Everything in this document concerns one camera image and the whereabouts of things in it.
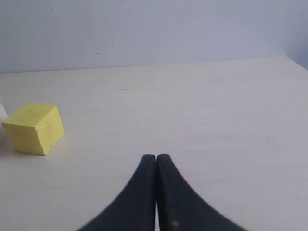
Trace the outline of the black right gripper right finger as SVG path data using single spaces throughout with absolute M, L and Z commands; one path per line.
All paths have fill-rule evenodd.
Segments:
M 157 157 L 156 182 L 160 230 L 245 230 L 206 203 L 183 178 L 168 154 Z

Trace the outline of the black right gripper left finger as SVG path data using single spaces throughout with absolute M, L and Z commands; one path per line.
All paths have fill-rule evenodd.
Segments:
M 154 231 L 156 158 L 143 155 L 127 185 L 81 231 Z

